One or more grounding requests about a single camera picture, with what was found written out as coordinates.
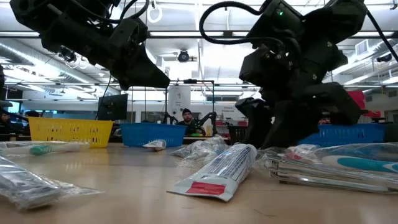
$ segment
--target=plastic packaging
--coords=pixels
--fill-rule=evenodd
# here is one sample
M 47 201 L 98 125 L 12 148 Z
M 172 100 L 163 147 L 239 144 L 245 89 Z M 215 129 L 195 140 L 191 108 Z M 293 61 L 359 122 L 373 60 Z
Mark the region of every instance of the plastic packaging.
M 272 178 L 319 187 L 398 193 L 398 143 L 270 148 L 254 167 Z
M 178 164 L 179 167 L 186 167 L 198 170 L 212 161 L 215 157 L 229 148 L 222 136 L 214 136 L 205 141 L 197 141 L 172 152 L 172 155 L 183 157 Z
M 216 197 L 227 202 L 248 176 L 256 154 L 257 149 L 252 145 L 235 144 L 198 172 L 175 184 L 169 192 Z
M 76 152 L 90 148 L 88 142 L 18 141 L 0 142 L 0 156 L 42 155 L 50 152 Z
M 150 143 L 143 145 L 143 147 L 153 149 L 154 151 L 161 151 L 166 148 L 166 141 L 157 139 L 155 141 L 151 141 Z
M 45 179 L 0 156 L 0 195 L 19 210 L 51 205 L 64 197 L 99 193 L 99 190 Z

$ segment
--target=toothpaste tube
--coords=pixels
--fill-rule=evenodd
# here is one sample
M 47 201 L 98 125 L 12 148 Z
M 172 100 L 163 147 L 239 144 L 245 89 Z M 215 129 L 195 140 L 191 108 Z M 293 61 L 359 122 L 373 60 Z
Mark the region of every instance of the toothpaste tube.
M 233 145 L 198 172 L 175 184 L 169 192 L 216 197 L 227 202 L 248 176 L 256 155 L 257 149 L 252 145 Z

